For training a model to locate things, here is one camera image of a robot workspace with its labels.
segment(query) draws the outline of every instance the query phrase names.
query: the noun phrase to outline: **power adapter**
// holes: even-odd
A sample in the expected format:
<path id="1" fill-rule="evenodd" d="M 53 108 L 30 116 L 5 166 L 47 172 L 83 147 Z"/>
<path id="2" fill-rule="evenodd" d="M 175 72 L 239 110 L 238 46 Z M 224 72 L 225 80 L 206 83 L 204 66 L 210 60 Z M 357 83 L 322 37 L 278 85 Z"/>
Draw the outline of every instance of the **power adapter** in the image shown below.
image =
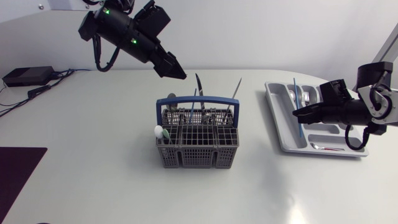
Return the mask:
<path id="1" fill-rule="evenodd" d="M 8 73 L 2 80 L 9 87 L 46 85 L 54 69 L 51 66 L 16 68 Z"/>

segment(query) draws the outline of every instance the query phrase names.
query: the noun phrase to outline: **gray cutlery tray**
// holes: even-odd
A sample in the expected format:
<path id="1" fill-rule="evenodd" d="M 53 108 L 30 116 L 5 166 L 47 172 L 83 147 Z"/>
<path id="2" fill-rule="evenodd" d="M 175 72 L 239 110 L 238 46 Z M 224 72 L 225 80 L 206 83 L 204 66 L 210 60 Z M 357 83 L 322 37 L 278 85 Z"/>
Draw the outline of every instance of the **gray cutlery tray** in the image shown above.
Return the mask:
<path id="1" fill-rule="evenodd" d="M 345 128 L 343 124 L 302 124 L 303 137 L 300 138 L 299 123 L 293 116 L 293 110 L 296 110 L 296 103 L 290 97 L 289 90 L 294 90 L 291 83 L 265 83 L 266 96 L 271 108 L 277 127 L 280 146 L 285 152 L 298 152 L 308 154 L 323 154 L 333 156 L 366 157 L 368 150 L 363 148 L 358 151 L 350 149 L 345 143 Z M 322 101 L 319 86 L 297 85 L 298 101 L 300 108 L 305 106 L 303 92 L 309 92 L 310 104 Z M 361 143 L 361 135 L 353 127 L 349 133 L 349 140 L 353 145 Z M 330 151 L 323 149 L 314 149 L 310 143 L 320 147 L 335 147 L 344 149 L 344 151 Z"/>

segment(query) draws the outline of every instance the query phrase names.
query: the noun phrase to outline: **gray plastic basket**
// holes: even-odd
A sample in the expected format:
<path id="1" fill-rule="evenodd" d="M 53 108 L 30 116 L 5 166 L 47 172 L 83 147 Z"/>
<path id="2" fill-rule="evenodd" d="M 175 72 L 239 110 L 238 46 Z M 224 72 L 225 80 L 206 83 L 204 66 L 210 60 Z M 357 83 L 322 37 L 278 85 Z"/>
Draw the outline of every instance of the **gray plastic basket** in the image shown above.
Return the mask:
<path id="1" fill-rule="evenodd" d="M 208 123 L 201 123 L 202 110 L 180 108 L 176 112 L 167 109 L 160 114 L 162 105 L 186 103 L 187 100 L 234 105 L 229 110 L 207 109 L 211 113 Z M 156 139 L 165 168 L 225 168 L 232 166 L 239 146 L 237 129 L 239 101 L 215 96 L 182 96 L 157 101 L 158 124 L 170 134 L 170 139 Z"/>

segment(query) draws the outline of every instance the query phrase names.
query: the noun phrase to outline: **blue basket handle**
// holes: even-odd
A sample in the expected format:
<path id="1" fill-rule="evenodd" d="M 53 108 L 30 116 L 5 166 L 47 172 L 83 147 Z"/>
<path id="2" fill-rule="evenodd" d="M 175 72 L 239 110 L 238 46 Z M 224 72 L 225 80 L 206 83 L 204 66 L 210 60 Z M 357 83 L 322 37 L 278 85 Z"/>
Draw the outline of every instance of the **blue basket handle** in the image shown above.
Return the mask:
<path id="1" fill-rule="evenodd" d="M 219 103 L 224 105 L 234 106 L 234 128 L 238 127 L 239 118 L 239 100 L 232 98 L 218 97 L 218 96 L 178 96 L 175 98 L 164 98 L 156 101 L 156 117 L 157 125 L 162 125 L 162 105 L 171 105 L 176 103 L 192 103 L 192 102 L 204 102 L 204 103 Z"/>

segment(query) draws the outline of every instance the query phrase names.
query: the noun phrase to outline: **white table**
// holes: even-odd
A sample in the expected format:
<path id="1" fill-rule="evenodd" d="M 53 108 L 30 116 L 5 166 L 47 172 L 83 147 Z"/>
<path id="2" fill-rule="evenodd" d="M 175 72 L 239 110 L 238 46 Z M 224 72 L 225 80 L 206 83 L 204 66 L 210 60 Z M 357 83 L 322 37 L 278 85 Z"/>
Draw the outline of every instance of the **white table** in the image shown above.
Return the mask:
<path id="1" fill-rule="evenodd" d="M 398 223 L 397 128 L 371 136 L 362 159 L 288 154 L 264 82 L 324 80 L 277 70 L 186 72 L 186 80 L 152 70 L 78 72 L 0 118 L 1 146 L 48 148 L 4 224 Z M 162 167 L 155 102 L 193 95 L 195 72 L 213 96 L 231 97 L 243 77 L 231 169 Z M 31 88 L 10 88 L 0 102 L 23 100 Z"/>

